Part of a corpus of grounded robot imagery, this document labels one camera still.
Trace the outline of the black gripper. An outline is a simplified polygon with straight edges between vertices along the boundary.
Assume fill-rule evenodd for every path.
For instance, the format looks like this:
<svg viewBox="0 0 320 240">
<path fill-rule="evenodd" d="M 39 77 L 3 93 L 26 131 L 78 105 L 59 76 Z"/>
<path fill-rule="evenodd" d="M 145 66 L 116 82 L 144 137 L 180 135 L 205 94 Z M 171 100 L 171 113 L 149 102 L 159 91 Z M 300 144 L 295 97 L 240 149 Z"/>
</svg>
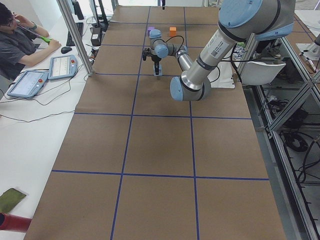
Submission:
<svg viewBox="0 0 320 240">
<path fill-rule="evenodd" d="M 161 65 L 159 62 L 162 60 L 160 57 L 157 55 L 153 55 L 151 57 L 151 60 L 154 62 L 153 70 L 154 70 L 154 75 L 158 75 L 161 73 Z"/>
</svg>

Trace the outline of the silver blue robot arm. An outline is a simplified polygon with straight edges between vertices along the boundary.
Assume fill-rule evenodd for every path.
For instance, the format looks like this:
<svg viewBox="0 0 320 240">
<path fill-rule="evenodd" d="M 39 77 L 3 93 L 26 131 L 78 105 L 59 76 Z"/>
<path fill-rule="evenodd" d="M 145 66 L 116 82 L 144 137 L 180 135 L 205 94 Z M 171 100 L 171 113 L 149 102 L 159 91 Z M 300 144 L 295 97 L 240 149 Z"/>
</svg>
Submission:
<svg viewBox="0 0 320 240">
<path fill-rule="evenodd" d="M 218 13 L 218 29 L 196 60 L 191 60 L 183 44 L 164 41 L 158 29 L 150 31 L 150 47 L 142 51 L 142 58 L 151 57 L 154 73 L 159 75 L 161 59 L 174 56 L 182 73 L 170 82 L 171 97 L 176 101 L 202 100 L 211 91 L 208 75 L 237 43 L 251 34 L 266 41 L 292 32 L 295 5 L 294 0 L 225 0 Z"/>
</svg>

